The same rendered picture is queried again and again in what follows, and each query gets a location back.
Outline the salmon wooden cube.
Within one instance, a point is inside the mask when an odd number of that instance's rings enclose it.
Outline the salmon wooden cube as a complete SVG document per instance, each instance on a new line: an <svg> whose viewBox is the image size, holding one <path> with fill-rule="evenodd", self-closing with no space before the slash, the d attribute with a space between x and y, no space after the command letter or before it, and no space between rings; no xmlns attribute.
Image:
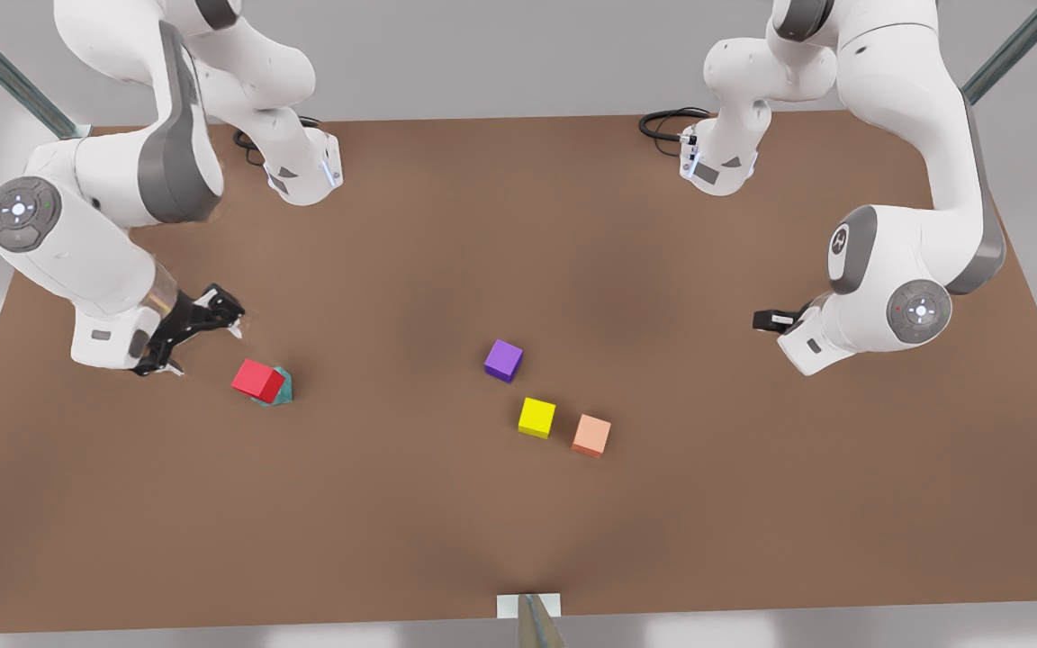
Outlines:
<svg viewBox="0 0 1037 648"><path fill-rule="evenodd" d="M574 452L592 456L592 458L600 458L604 455L609 431L610 423L608 421L594 418L594 416L580 415L571 448Z"/></svg>

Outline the yellow wooden cube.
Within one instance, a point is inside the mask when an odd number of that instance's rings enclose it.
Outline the yellow wooden cube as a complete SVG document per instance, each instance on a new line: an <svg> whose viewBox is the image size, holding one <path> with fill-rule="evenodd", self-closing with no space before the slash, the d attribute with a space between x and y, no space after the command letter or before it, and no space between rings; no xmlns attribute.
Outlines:
<svg viewBox="0 0 1037 648"><path fill-rule="evenodd" d="M555 404L534 398L524 398L518 414L518 432L530 436L550 436Z"/></svg>

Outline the red wooden cube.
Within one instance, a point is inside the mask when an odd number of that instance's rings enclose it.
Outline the red wooden cube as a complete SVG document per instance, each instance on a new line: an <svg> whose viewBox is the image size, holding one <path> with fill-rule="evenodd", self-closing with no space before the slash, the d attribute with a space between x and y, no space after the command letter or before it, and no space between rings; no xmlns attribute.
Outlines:
<svg viewBox="0 0 1037 648"><path fill-rule="evenodd" d="M246 358L239 366L239 371L230 386L255 401L272 405L277 401L285 383L287 383L287 377L275 366L260 364L251 358Z"/></svg>

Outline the silver frame post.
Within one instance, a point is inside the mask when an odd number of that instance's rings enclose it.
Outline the silver frame post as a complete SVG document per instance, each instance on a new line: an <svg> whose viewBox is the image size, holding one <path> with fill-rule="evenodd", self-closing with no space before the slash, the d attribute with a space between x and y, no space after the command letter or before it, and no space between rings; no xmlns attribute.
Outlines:
<svg viewBox="0 0 1037 648"><path fill-rule="evenodd" d="M500 594L495 598L498 619L518 620L518 648L565 648L555 620L563 615L560 593Z"/></svg>
<svg viewBox="0 0 1037 648"><path fill-rule="evenodd" d="M990 58L969 77L961 91L969 105L976 105L1037 45L1037 7L994 50Z"/></svg>
<svg viewBox="0 0 1037 648"><path fill-rule="evenodd" d="M1 52L0 86L29 114L34 116L43 126L50 129L59 140L82 139L82 137L92 134L90 124L73 122L65 112L43 94L43 91L21 71L18 71L15 63Z"/></svg>

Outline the purple wooden cube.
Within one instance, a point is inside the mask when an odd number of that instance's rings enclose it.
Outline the purple wooden cube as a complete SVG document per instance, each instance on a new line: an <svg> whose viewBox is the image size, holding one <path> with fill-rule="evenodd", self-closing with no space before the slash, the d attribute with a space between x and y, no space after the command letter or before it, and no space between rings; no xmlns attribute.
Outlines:
<svg viewBox="0 0 1037 648"><path fill-rule="evenodd" d="M492 377L510 384L522 364L523 354L521 348L506 343L505 340L497 339L492 345L491 353L487 354L484 370Z"/></svg>

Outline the teal wooden cube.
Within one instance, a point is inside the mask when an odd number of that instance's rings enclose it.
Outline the teal wooden cube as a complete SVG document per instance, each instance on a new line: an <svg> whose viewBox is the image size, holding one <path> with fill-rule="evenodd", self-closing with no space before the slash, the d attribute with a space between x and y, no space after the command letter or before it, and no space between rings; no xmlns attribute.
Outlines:
<svg viewBox="0 0 1037 648"><path fill-rule="evenodd" d="M283 405L293 400L293 379L282 366L272 366L270 377L252 400L267 407Z"/></svg>

